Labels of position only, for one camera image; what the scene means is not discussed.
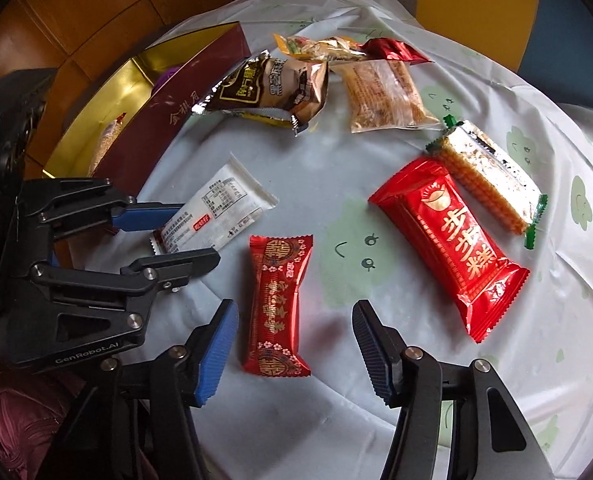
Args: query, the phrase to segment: round table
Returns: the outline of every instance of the round table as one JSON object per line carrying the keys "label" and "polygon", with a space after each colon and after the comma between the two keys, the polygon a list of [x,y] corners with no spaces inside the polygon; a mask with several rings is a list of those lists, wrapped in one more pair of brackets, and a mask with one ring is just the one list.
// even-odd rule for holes
{"label": "round table", "polygon": [[[351,329],[351,308],[371,301],[384,324],[437,360],[493,364],[531,425],[557,478],[576,478],[593,457],[593,144],[554,103],[481,54],[423,30],[396,0],[238,0],[190,18],[164,40],[238,20],[253,51],[272,33],[358,41],[405,40],[435,62],[410,68],[425,105],[481,127],[549,195],[536,248],[528,251],[470,195],[463,197],[506,254],[531,270],[518,299],[482,344],[407,240],[367,198],[422,153],[430,130],[349,131],[342,81],[331,75],[324,109],[299,137],[266,124],[218,115],[192,117],[161,158],[141,202],[186,202],[233,153],[278,206],[220,252],[217,269],[176,294],[161,294],[145,344],[121,354],[151,359],[208,322],[222,298],[241,309],[219,389],[193,412],[206,455],[232,480],[379,478],[398,410],[374,395]],[[309,378],[243,372],[254,287],[252,234],[314,235],[301,287],[300,354]],[[375,237],[376,243],[366,243]],[[335,247],[343,244],[340,257]],[[106,237],[87,269],[116,272],[151,254],[147,234]],[[361,265],[371,258],[373,268]],[[444,478],[451,409],[443,404],[435,476]]]}

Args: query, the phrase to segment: chinese characters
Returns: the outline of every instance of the chinese characters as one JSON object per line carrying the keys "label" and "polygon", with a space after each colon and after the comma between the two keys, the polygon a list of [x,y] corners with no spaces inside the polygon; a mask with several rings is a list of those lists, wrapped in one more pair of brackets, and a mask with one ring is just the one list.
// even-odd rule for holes
{"label": "chinese characters", "polygon": [[198,93],[196,93],[196,90],[192,92],[190,97],[192,97],[191,105],[187,101],[184,100],[180,104],[179,110],[170,114],[170,124],[176,124],[180,120],[184,119],[185,116],[187,115],[188,111],[190,111],[190,107],[192,105],[196,104],[196,102],[198,101]]}
{"label": "chinese characters", "polygon": [[266,316],[265,326],[271,333],[276,334],[286,329],[285,319],[288,311],[286,305],[288,298],[282,293],[286,291],[288,284],[283,281],[270,280],[266,285],[266,302],[263,304],[263,314]]}
{"label": "chinese characters", "polygon": [[256,76],[256,67],[247,65],[243,69],[243,80],[241,81],[241,86],[236,91],[237,97],[247,97],[249,98],[252,95],[252,89],[254,86],[254,76]]}
{"label": "chinese characters", "polygon": [[484,242],[475,251],[481,238],[481,227],[477,224],[466,225],[467,213],[467,206],[446,211],[441,231],[448,232],[447,241],[453,242],[454,251],[467,266],[468,278],[473,280],[481,276],[487,266],[496,260],[496,256]]}

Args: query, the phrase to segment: purple object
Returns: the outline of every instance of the purple object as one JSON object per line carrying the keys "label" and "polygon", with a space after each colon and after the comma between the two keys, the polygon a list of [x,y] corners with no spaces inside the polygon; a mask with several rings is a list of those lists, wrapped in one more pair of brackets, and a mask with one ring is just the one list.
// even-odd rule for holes
{"label": "purple object", "polygon": [[154,86],[152,87],[152,92],[150,93],[150,95],[154,95],[159,91],[159,88],[161,88],[166,82],[167,80],[172,77],[174,74],[177,73],[177,71],[179,70],[180,66],[175,66],[172,68],[169,68],[166,70],[166,72],[156,80],[156,83],[154,83]]}

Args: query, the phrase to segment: wooden wall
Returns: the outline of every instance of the wooden wall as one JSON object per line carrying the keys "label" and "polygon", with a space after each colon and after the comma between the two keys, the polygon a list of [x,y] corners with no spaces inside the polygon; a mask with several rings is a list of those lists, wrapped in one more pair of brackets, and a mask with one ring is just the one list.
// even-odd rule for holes
{"label": "wooden wall", "polygon": [[133,45],[231,1],[11,0],[0,15],[0,76],[22,68],[59,67],[28,148],[26,176],[41,175],[70,109]]}

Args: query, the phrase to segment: red cake package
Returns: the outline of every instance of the red cake package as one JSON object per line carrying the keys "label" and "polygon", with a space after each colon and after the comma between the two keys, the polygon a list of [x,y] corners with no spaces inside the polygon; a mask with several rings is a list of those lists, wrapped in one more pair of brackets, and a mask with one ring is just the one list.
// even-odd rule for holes
{"label": "red cake package", "polygon": [[244,370],[271,377],[310,375],[298,354],[298,288],[310,260],[313,237],[250,237],[256,291]]}
{"label": "red cake package", "polygon": [[370,59],[393,59],[406,61],[410,65],[431,62],[429,58],[421,54],[414,47],[404,41],[393,40],[392,38],[373,38],[361,46],[361,50]]}
{"label": "red cake package", "polygon": [[369,199],[418,251],[459,308],[480,343],[505,314],[527,279],[497,247],[463,202],[439,161],[413,160]]}

